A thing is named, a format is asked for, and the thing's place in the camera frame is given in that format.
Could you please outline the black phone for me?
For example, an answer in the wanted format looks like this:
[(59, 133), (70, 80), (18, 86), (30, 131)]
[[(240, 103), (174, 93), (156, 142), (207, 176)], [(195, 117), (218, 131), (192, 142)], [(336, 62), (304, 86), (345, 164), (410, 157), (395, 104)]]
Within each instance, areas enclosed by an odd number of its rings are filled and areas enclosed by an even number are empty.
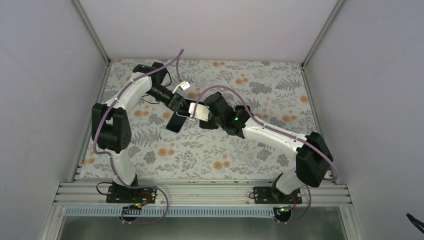
[(177, 134), (183, 128), (183, 126), (186, 122), (186, 119), (187, 119), (186, 116), (180, 116), (176, 112), (174, 112), (165, 128), (168, 131), (171, 131), (171, 132)]

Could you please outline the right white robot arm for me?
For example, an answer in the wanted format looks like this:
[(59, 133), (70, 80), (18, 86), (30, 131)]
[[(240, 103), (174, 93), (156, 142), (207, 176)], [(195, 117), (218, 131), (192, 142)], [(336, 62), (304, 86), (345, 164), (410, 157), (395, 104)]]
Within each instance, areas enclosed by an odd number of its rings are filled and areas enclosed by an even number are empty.
[(230, 136), (265, 144), (295, 160), (295, 166), (279, 174), (269, 187), (268, 202), (282, 204), (304, 186), (319, 187), (334, 161), (319, 133), (295, 133), (269, 124), (256, 118), (247, 105), (230, 106), (220, 92), (202, 103), (191, 103), (189, 114), (202, 129), (221, 128)]

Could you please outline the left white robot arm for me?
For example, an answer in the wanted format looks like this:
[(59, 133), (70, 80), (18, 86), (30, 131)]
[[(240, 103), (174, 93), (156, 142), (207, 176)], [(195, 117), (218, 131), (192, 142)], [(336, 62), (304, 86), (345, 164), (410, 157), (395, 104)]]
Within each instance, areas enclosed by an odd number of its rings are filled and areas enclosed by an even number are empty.
[(132, 139), (129, 112), (144, 95), (153, 97), (175, 113), (186, 115), (189, 110), (190, 104), (183, 96), (162, 84), (168, 73), (167, 66), (162, 63), (138, 64), (118, 93), (105, 103), (94, 104), (91, 109), (93, 151), (109, 157), (113, 183), (122, 186), (119, 196), (128, 203), (134, 202), (140, 191), (127, 150)]

